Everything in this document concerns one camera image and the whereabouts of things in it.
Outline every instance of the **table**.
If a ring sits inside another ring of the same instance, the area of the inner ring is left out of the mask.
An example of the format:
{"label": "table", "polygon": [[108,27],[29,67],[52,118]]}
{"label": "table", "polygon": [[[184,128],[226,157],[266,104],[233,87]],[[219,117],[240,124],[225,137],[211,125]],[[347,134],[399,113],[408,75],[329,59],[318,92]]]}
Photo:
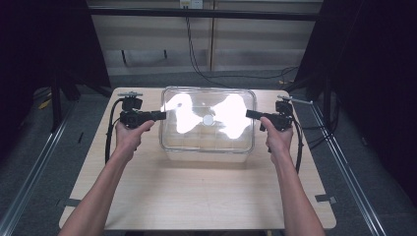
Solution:
{"label": "table", "polygon": [[[117,88],[108,103],[89,153],[71,194],[80,200],[104,166],[104,146],[111,106],[117,93],[142,92],[142,110],[161,106],[163,88]],[[274,112],[282,90],[253,90],[258,110]],[[121,105],[115,110],[115,118]],[[169,160],[159,144],[159,122],[144,133],[141,146],[127,165],[116,190],[105,225],[107,230],[246,230],[284,228],[282,203],[275,169],[269,159],[266,132],[256,123],[255,147],[244,163]],[[115,145],[113,135],[112,148]],[[297,135],[291,155],[297,154]],[[316,201],[325,194],[322,181],[307,145],[303,148],[300,179],[324,228],[336,224],[329,202]],[[64,224],[74,208],[66,206]]]}

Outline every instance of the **metal frame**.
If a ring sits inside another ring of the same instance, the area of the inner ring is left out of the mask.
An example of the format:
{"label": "metal frame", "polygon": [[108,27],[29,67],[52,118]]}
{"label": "metal frame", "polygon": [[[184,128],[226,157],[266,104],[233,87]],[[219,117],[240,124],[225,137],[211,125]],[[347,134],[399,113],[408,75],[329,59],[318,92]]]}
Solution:
{"label": "metal frame", "polygon": [[327,137],[326,140],[328,142],[328,147],[330,148],[334,160],[336,161],[337,166],[339,167],[340,172],[343,175],[343,178],[346,181],[346,184],[349,187],[349,190],[352,193],[353,198],[359,207],[366,223],[368,224],[372,235],[387,235],[377,213],[375,212],[374,208],[363,192],[358,180],[356,179],[355,174],[350,168],[349,162],[346,160],[346,157],[344,156],[343,151],[337,143],[336,138],[333,134],[330,134],[326,128],[324,116],[320,108],[317,105],[312,105],[311,108],[316,121],[318,122],[319,126],[322,127],[323,135]]}
{"label": "metal frame", "polygon": [[49,135],[48,141],[38,156],[36,163],[33,165],[30,174],[0,221],[0,235],[12,235],[15,230],[15,227],[30,200],[31,194],[36,187],[36,184],[39,181],[52,152],[55,150],[56,145],[61,139],[65,127],[67,126],[68,118],[73,113],[76,104],[77,102],[75,101],[71,103],[71,106],[69,107],[65,117],[62,119],[60,125]]}

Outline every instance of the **handheld controller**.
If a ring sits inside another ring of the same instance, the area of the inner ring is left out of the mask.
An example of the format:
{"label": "handheld controller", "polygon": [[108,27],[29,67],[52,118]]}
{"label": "handheld controller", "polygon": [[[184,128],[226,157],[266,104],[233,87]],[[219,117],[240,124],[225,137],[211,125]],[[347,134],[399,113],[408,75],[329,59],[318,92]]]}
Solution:
{"label": "handheld controller", "polygon": [[120,122],[129,129],[136,129],[148,120],[165,120],[166,112],[162,111],[140,111],[142,100],[134,96],[126,96],[120,112]]}
{"label": "handheld controller", "polygon": [[[288,128],[291,128],[292,121],[294,120],[292,114],[292,105],[288,102],[289,100],[283,99],[282,101],[275,102],[275,111],[277,113],[263,113],[254,110],[247,110],[246,117],[260,120],[261,117],[267,117],[270,122],[273,124],[277,131],[284,131]],[[264,125],[261,125],[260,130],[264,132],[266,130]]]}

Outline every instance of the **hand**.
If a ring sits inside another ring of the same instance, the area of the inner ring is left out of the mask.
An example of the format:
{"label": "hand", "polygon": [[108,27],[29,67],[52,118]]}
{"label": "hand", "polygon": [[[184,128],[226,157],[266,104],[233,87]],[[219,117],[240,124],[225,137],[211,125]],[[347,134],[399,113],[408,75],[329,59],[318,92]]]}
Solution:
{"label": "hand", "polygon": [[153,121],[147,121],[136,129],[128,129],[123,123],[116,124],[116,150],[120,151],[121,155],[130,161],[133,157],[133,152],[141,144],[141,135],[150,129],[154,124]]}
{"label": "hand", "polygon": [[276,165],[283,158],[290,158],[289,149],[293,135],[292,129],[287,129],[283,132],[277,131],[267,117],[261,117],[260,120],[268,131],[267,147],[272,152],[272,162]]}

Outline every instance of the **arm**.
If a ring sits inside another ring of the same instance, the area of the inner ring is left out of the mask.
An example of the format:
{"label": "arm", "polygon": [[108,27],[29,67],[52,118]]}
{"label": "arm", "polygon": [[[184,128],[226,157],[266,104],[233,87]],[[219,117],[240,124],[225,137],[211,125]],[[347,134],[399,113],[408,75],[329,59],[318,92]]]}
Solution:
{"label": "arm", "polygon": [[120,122],[116,125],[116,149],[101,170],[89,192],[68,217],[59,235],[100,235],[110,211],[114,193],[126,164],[141,144],[141,135],[150,129],[147,121],[135,130],[128,130]]}
{"label": "arm", "polygon": [[262,117],[261,122],[268,130],[267,146],[278,176],[286,235],[325,235],[289,153],[292,129],[278,132],[268,118]]}

